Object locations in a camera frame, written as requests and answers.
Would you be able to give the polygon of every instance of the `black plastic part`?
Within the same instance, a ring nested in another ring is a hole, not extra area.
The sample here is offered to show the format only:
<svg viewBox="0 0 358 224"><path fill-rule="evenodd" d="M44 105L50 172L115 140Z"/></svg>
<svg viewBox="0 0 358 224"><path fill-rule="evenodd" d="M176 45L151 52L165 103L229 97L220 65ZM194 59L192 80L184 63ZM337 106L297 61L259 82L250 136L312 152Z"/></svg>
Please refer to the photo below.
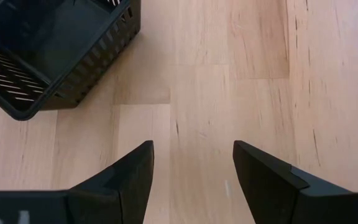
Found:
<svg viewBox="0 0 358 224"><path fill-rule="evenodd" d="M141 224L153 179L153 142L69 190L0 192L0 221L25 224Z"/></svg>
<svg viewBox="0 0 358 224"><path fill-rule="evenodd" d="M233 159L256 224L358 223L358 193L242 141L234 143Z"/></svg>
<svg viewBox="0 0 358 224"><path fill-rule="evenodd" d="M0 107L76 107L140 31L140 0L0 0Z"/></svg>

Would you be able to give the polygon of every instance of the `black plastic crate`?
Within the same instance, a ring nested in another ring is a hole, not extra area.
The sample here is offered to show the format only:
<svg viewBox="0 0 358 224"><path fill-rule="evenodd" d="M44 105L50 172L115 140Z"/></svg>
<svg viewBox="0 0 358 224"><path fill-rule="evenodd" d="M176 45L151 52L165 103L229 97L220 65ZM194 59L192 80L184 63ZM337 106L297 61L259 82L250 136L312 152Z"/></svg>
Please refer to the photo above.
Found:
<svg viewBox="0 0 358 224"><path fill-rule="evenodd" d="M0 107L76 107L140 31L140 0L0 0Z"/></svg>

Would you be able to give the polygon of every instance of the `wooden floor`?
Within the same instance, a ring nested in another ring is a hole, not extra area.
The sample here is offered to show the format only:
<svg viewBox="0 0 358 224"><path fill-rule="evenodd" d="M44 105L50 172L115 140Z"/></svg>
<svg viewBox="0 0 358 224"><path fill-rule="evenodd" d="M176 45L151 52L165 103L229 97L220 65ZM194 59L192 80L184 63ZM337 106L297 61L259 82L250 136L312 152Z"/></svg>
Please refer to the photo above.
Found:
<svg viewBox="0 0 358 224"><path fill-rule="evenodd" d="M148 139L145 223L253 223L236 139L358 191L358 1L143 0L77 109L0 110L0 190L72 187Z"/></svg>

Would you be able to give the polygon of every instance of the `wood grain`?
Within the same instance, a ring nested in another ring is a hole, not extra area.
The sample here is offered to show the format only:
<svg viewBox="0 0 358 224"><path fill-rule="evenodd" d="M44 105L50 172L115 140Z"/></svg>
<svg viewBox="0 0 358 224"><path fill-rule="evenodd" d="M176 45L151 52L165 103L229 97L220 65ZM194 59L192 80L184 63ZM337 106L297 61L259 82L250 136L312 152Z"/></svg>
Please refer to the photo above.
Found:
<svg viewBox="0 0 358 224"><path fill-rule="evenodd" d="M229 46L238 78L288 78L285 1L230 0Z"/></svg>
<svg viewBox="0 0 358 224"><path fill-rule="evenodd" d="M299 165L358 190L358 1L288 1Z"/></svg>
<svg viewBox="0 0 358 224"><path fill-rule="evenodd" d="M149 139L145 223L253 223L237 139L358 191L358 1L143 1L78 108L0 109L0 189L72 187Z"/></svg>

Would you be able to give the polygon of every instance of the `plastic basket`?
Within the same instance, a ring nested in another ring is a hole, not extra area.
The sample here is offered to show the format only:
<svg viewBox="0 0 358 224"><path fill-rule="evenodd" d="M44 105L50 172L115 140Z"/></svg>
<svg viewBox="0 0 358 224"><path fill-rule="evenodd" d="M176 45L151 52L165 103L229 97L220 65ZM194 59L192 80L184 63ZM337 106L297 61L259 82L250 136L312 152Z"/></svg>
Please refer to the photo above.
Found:
<svg viewBox="0 0 358 224"><path fill-rule="evenodd" d="M140 31L140 0L0 0L0 107L76 107Z"/></svg>

